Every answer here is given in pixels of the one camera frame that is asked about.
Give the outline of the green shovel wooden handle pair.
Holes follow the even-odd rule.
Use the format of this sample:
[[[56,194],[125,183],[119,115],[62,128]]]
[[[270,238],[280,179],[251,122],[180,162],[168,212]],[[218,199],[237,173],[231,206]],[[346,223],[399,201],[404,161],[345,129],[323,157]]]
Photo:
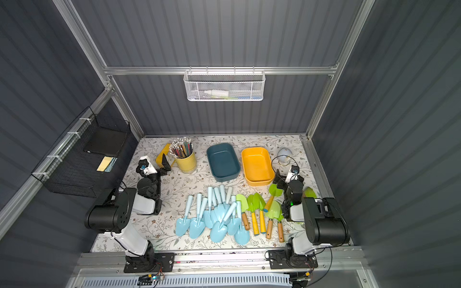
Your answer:
[[[266,213],[268,217],[268,224],[267,224],[267,232],[266,232],[266,239],[270,240],[273,230],[273,220],[277,219],[280,214],[280,204],[274,200],[270,206],[270,209]]]

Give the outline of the green shovel yellow handle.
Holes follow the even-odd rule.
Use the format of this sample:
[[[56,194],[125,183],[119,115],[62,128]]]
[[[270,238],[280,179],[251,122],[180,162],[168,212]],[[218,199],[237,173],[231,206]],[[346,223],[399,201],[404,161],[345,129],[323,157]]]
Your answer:
[[[258,199],[261,233],[266,234],[267,229],[266,229],[266,224],[265,224],[265,219],[264,219],[265,200],[262,198],[262,196],[259,193],[256,193],[255,195],[256,195],[256,198]]]
[[[254,236],[259,235],[259,229],[258,229],[258,222],[256,219],[256,213],[255,211],[259,208],[259,202],[258,199],[256,198],[255,194],[251,194],[247,197],[247,203],[248,203],[248,210],[251,212],[252,215],[252,225],[253,225],[253,233]]]

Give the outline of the green shovel brown handle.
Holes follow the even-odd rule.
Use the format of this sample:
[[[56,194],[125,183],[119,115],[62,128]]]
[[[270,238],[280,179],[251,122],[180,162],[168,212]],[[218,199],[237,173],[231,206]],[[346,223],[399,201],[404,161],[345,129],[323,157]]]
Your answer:
[[[239,201],[240,204],[241,204],[241,217],[242,217],[242,220],[243,220],[243,223],[244,223],[244,228],[246,230],[250,230],[249,222],[248,222],[248,219],[247,219],[247,216],[246,216],[246,211],[249,208],[247,198],[242,194],[237,194],[236,195],[236,200]]]

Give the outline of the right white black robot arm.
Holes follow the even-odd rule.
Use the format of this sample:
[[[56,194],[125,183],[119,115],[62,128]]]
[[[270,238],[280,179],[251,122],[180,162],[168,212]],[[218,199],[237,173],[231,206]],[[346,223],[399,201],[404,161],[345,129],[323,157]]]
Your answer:
[[[284,235],[284,220],[301,223],[304,230],[290,237],[284,249],[270,253],[268,258],[272,269],[315,268],[318,250],[340,247],[350,241],[349,228],[336,199],[307,197],[299,167],[293,166],[287,176],[276,170],[273,184],[283,192],[278,220],[279,239]]]

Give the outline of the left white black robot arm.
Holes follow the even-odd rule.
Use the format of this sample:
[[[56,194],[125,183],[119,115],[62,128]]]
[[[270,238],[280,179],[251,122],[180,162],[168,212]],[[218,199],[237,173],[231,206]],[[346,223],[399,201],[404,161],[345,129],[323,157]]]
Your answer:
[[[162,258],[130,223],[131,213],[157,216],[162,208],[161,177],[171,171],[165,155],[157,169],[148,156],[138,161],[136,172],[141,176],[135,188],[105,189],[88,210],[85,227],[115,240],[125,251],[125,273],[154,272],[163,268]]]

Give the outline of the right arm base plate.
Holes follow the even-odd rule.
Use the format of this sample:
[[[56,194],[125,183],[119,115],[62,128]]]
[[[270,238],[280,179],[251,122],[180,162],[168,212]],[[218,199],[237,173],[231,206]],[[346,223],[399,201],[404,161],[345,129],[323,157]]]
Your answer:
[[[305,255],[288,254],[286,250],[268,250],[265,259],[269,261],[272,270],[284,269],[314,269],[318,263],[314,258]]]

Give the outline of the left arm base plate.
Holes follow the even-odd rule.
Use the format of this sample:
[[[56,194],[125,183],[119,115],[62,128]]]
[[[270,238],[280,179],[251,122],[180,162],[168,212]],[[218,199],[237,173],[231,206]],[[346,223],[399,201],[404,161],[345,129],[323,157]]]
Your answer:
[[[126,256],[124,273],[172,272],[175,262],[174,253],[154,253],[142,257]]]

